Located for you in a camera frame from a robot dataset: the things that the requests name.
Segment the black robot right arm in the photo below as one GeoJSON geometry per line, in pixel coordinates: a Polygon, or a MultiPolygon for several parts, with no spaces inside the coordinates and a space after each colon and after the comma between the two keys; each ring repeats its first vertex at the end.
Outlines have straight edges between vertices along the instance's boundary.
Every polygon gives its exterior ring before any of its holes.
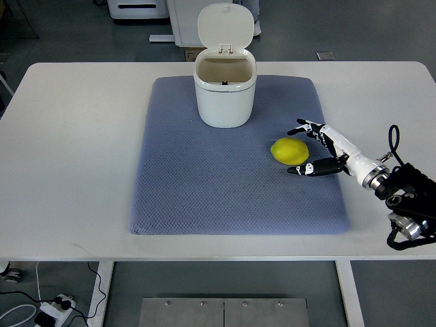
{"type": "Polygon", "coordinates": [[[435,242],[435,181],[405,163],[382,172],[370,186],[391,210],[388,246],[402,251],[435,242]]]}

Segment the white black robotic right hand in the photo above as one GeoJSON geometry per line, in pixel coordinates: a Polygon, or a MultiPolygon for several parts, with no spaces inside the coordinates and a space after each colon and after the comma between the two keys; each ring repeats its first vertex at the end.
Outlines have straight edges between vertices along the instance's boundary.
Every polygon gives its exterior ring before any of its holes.
{"type": "Polygon", "coordinates": [[[360,186],[365,189],[376,189],[389,177],[389,169],[380,161],[366,157],[335,128],[325,123],[314,123],[298,119],[298,127],[288,131],[289,136],[300,132],[324,146],[330,157],[292,166],[287,169],[290,174],[299,176],[326,176],[345,172],[354,176],[360,186]]]}

